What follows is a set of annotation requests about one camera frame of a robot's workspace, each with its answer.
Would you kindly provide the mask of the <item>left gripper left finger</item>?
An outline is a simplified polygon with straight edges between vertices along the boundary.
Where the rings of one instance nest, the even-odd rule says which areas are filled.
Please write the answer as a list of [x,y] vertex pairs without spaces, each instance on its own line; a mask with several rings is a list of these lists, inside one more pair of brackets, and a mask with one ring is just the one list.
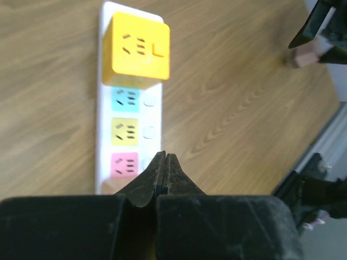
[[124,195],[135,207],[146,207],[161,194],[166,194],[166,151],[157,152],[147,168],[115,195]]

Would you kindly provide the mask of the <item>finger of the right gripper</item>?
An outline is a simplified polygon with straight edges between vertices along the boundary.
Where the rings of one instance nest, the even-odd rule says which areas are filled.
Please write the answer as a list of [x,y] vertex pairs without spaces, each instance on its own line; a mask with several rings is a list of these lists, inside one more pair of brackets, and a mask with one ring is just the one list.
[[288,45],[288,49],[293,49],[312,41],[332,7],[336,7],[335,0],[317,0],[303,27]]
[[333,46],[320,55],[318,62],[347,65],[346,47]]

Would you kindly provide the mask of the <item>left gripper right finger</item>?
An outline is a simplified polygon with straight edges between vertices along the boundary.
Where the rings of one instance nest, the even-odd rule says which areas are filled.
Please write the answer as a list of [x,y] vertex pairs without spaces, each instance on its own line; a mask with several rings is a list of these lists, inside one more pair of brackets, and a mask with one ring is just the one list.
[[205,195],[205,193],[184,173],[175,154],[165,159],[162,194],[168,195]]

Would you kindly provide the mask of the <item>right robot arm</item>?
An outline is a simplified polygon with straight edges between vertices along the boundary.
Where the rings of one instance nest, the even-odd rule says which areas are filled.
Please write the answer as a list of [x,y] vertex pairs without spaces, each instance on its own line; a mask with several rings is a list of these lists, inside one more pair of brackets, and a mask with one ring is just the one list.
[[[288,46],[287,63],[346,64],[346,1],[317,1],[303,27]],[[315,153],[300,171],[292,171],[273,195],[291,210],[296,228],[322,222],[320,212],[346,218],[346,179],[327,181],[321,154]]]

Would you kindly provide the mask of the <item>white power strip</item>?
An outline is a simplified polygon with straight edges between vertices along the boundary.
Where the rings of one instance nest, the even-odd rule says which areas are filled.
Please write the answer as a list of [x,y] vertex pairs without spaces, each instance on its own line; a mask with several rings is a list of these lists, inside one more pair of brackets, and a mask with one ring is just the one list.
[[163,19],[111,1],[102,4],[99,16],[98,86],[95,146],[95,193],[106,194],[107,180],[121,182],[141,174],[161,150],[162,84],[147,90],[102,84],[102,38],[117,11]]

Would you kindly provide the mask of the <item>pink plug adapter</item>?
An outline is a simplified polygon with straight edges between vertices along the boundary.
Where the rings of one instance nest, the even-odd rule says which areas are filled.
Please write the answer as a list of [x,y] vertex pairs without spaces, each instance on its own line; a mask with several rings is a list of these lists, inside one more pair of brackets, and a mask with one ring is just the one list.
[[308,66],[319,61],[319,51],[315,41],[305,43],[293,50],[293,64],[296,68]]

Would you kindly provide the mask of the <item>yellow cube socket adapter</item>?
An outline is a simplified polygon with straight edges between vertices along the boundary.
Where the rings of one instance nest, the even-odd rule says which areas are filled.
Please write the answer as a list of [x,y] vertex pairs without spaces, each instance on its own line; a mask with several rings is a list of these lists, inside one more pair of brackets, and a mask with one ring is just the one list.
[[115,12],[102,39],[102,76],[106,86],[148,89],[170,77],[170,28],[167,24]]

